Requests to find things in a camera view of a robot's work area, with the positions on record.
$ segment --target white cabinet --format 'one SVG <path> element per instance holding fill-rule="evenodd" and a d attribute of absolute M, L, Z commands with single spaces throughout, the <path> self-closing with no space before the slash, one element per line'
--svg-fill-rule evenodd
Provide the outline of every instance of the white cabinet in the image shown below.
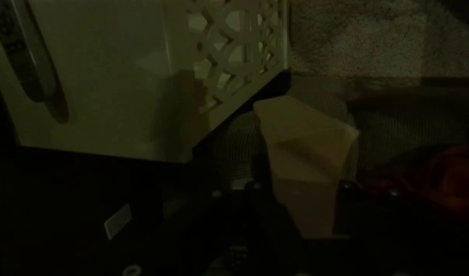
<path fill-rule="evenodd" d="M 21 146 L 180 163 L 286 68 L 284 0 L 0 0 Z"/>

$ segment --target cardboard box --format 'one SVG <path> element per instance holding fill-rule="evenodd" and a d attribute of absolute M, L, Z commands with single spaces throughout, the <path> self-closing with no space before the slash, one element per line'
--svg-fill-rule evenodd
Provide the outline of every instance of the cardboard box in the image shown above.
<path fill-rule="evenodd" d="M 254 103 L 272 189 L 307 240 L 332 234 L 337 185 L 358 131 L 289 97 Z"/>

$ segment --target lattice pattern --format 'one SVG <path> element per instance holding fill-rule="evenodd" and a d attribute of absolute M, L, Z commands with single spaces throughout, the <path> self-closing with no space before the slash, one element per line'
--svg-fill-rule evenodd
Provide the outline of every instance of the lattice pattern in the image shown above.
<path fill-rule="evenodd" d="M 195 79 L 208 90 L 203 111 L 226 102 L 280 62 L 281 0 L 188 0 Z"/>

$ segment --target small white label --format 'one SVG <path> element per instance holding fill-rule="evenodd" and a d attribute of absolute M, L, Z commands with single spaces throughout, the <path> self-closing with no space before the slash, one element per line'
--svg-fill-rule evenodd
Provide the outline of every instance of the small white label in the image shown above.
<path fill-rule="evenodd" d="M 130 206 L 125 205 L 104 223 L 108 241 L 111 241 L 130 221 Z"/>

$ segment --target red object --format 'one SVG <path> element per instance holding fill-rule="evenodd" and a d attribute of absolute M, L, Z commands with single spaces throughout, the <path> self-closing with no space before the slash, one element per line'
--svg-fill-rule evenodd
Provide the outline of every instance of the red object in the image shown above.
<path fill-rule="evenodd" d="M 373 197 L 398 189 L 469 223 L 469 148 L 447 149 L 421 168 L 370 180 L 366 188 Z"/>

